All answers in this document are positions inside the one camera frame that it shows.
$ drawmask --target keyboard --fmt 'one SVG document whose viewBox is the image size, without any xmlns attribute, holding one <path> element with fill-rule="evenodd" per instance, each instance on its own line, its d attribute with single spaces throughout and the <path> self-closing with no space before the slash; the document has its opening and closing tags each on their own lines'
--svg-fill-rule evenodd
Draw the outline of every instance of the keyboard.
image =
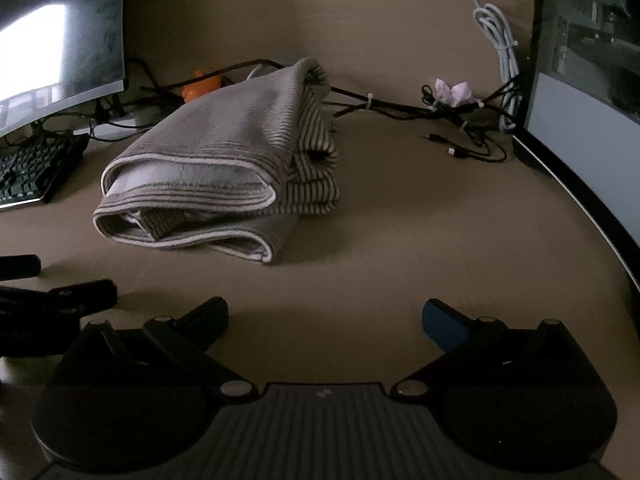
<svg viewBox="0 0 640 480">
<path fill-rule="evenodd" d="M 0 210 L 46 203 L 80 163 L 89 136 L 34 136 L 0 158 Z"/>
</svg>

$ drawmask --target orange toy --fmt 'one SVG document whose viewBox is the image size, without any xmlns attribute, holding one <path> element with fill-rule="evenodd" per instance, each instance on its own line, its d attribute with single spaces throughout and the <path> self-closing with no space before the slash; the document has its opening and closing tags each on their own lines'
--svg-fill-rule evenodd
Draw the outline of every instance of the orange toy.
<svg viewBox="0 0 640 480">
<path fill-rule="evenodd" d="M 204 75 L 202 70 L 196 70 L 196 72 L 194 72 L 195 77 L 200 77 L 202 75 Z M 222 78 L 218 75 L 213 76 L 209 79 L 205 79 L 204 81 L 198 81 L 197 83 L 192 83 L 182 88 L 182 98 L 185 103 L 188 103 L 189 101 L 193 101 L 194 99 L 203 96 L 204 94 L 216 91 L 219 88 L 222 88 L 222 86 Z"/>
</svg>

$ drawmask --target towel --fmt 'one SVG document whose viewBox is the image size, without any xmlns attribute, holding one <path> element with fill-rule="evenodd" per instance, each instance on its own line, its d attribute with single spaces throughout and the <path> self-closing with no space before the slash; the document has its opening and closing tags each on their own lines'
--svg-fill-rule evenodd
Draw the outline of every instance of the towel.
<svg viewBox="0 0 640 480">
<path fill-rule="evenodd" d="M 107 165 L 95 227 L 119 242 L 207 243 L 270 263 L 301 214 L 340 199 L 329 91 L 305 58 L 185 104 Z"/>
</svg>

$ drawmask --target white logo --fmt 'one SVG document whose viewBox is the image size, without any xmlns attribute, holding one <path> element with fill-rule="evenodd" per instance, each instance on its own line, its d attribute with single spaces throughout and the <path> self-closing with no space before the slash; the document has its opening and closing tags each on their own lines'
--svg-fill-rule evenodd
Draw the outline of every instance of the white logo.
<svg viewBox="0 0 640 480">
<path fill-rule="evenodd" d="M 333 395 L 334 393 L 331 390 L 327 390 L 326 388 L 321 392 L 316 392 L 316 395 L 321 399 L 326 398 L 328 395 Z"/>
</svg>

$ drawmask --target desk surface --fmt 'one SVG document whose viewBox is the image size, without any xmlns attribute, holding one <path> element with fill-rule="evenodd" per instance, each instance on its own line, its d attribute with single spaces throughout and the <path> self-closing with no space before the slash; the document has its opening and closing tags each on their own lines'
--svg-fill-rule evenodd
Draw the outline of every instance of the desk surface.
<svg viewBox="0 0 640 480">
<path fill-rule="evenodd" d="M 120 300 L 99 317 L 116 328 L 224 297 L 230 327 L 210 354 L 256 383 L 393 383 L 440 354 L 420 326 L 431 297 L 514 328 L 557 317 L 618 404 L 604 463 L 636 478 L 640 349 L 622 266 L 551 178 L 517 160 L 457 160 L 420 138 L 434 131 L 455 134 L 364 113 L 344 118 L 344 200 L 329 216 L 303 218 L 272 266 L 206 248 L 159 251 L 104 239 L 92 224 L 98 180 L 124 143 L 92 142 L 52 203 L 0 214 L 1 252 L 40 255 L 42 275 L 19 286 L 111 278 Z M 44 459 L 29 412 L 54 359 L 0 364 L 0 478 L 30 478 Z"/>
</svg>

